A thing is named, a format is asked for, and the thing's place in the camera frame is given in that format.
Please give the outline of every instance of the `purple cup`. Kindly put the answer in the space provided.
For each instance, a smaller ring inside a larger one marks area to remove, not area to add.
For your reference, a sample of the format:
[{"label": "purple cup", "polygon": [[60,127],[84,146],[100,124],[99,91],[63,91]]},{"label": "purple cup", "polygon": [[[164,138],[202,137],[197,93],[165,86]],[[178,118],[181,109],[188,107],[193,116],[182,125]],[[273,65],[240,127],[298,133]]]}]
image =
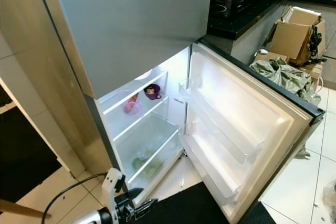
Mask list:
[{"label": "purple cup", "polygon": [[[147,93],[147,89],[154,89],[154,94]],[[150,84],[146,88],[143,89],[143,92],[150,100],[160,99],[162,96],[160,95],[160,86],[157,84]]]}]

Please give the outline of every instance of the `wooden stick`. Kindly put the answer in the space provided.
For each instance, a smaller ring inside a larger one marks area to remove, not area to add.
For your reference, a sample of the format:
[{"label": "wooden stick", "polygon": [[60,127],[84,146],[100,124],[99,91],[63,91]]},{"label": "wooden stick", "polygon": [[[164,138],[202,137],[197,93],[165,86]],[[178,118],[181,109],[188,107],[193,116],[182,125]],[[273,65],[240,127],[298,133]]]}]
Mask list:
[{"label": "wooden stick", "polygon": [[[43,212],[41,211],[29,208],[29,207],[20,206],[18,204],[15,204],[7,200],[3,200],[3,199],[0,199],[0,211],[11,212],[13,214],[38,217],[38,218],[42,218],[43,216]],[[51,218],[51,215],[47,214],[46,219],[50,219],[50,218]]]}]

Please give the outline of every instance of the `freezer door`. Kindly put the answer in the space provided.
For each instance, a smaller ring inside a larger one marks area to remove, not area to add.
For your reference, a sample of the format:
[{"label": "freezer door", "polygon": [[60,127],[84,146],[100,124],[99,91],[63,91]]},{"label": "freezer door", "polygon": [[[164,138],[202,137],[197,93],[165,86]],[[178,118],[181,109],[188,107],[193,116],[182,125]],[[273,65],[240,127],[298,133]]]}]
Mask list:
[{"label": "freezer door", "polygon": [[236,224],[311,133],[323,111],[238,66],[204,44],[193,45],[182,144],[230,223]]},{"label": "freezer door", "polygon": [[210,0],[46,0],[84,93],[100,98],[206,34]]}]

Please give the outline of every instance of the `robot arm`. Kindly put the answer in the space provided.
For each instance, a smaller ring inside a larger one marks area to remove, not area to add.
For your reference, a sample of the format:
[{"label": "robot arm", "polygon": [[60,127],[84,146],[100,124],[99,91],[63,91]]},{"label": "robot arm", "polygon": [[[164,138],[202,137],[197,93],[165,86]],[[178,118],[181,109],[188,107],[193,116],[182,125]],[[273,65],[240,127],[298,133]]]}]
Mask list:
[{"label": "robot arm", "polygon": [[72,224],[125,224],[141,218],[156,205],[157,199],[149,199],[139,208],[133,208],[132,200],[143,191],[143,188],[132,188],[115,198],[114,193],[120,192],[124,182],[125,175],[111,168],[102,185],[106,207],[92,211],[76,219]]}]

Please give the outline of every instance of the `black countertop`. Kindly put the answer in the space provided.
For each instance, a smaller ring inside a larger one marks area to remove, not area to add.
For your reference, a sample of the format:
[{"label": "black countertop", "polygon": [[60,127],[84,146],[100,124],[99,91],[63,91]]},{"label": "black countertop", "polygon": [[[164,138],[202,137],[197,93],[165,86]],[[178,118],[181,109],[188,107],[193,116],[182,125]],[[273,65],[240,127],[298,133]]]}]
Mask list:
[{"label": "black countertop", "polygon": [[[257,23],[282,0],[244,0],[241,4],[232,5],[231,13],[224,17],[223,13],[213,9],[214,5],[223,4],[228,0],[212,0],[207,34],[236,40],[251,26]],[[329,5],[336,8],[336,0],[293,0]]]}]

